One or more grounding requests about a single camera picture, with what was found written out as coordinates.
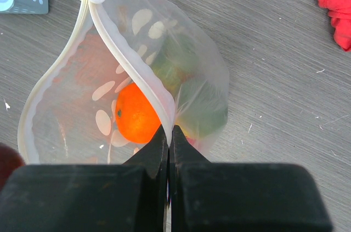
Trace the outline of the yellow green mango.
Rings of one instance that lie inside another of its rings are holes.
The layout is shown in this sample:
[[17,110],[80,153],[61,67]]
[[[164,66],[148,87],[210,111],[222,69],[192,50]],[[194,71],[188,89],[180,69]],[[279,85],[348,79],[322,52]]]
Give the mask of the yellow green mango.
[[228,102],[222,90],[203,78],[182,84],[178,97],[177,124],[191,139],[202,139],[225,126]]

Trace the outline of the dark red apple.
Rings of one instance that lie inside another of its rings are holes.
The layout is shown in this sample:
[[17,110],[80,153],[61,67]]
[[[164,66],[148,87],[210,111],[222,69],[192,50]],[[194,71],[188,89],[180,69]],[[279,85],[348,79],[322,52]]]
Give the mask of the dark red apple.
[[0,189],[2,190],[11,174],[19,167],[25,165],[25,161],[13,148],[0,143]]

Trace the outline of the green orange fruit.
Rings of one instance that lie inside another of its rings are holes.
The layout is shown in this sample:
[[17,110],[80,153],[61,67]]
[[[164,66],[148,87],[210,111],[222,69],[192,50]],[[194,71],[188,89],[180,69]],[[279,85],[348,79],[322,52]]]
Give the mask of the green orange fruit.
[[198,64],[199,57],[194,41],[189,36],[179,33],[175,36],[166,36],[150,67],[164,87],[175,97],[182,83],[193,76]]

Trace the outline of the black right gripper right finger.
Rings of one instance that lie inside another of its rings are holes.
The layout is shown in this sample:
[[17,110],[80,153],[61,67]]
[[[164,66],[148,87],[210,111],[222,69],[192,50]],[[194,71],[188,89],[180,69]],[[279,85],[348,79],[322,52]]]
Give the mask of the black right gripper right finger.
[[172,131],[169,162],[176,167],[182,163],[210,163],[208,159],[187,141],[183,131],[177,125],[174,126]]

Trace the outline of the clear dotted zip bag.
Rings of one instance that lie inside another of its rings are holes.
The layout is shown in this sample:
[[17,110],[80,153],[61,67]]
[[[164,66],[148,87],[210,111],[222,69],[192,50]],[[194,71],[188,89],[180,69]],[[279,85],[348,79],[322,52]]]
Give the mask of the clear dotted zip bag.
[[131,83],[150,99],[169,142],[173,127],[181,128],[179,92],[172,96],[150,67],[168,35],[192,38],[199,64],[187,80],[207,80],[223,91],[228,102],[229,70],[217,46],[175,4],[80,2],[69,41],[36,83],[22,111],[18,149],[26,163],[125,162],[143,146],[124,138],[116,124],[118,95]]

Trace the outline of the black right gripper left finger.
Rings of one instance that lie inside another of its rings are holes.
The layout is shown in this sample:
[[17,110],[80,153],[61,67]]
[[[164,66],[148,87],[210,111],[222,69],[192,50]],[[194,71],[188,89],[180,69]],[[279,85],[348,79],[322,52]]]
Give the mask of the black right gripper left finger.
[[136,154],[123,163],[125,166],[141,166],[149,177],[156,177],[168,161],[168,145],[163,127]]

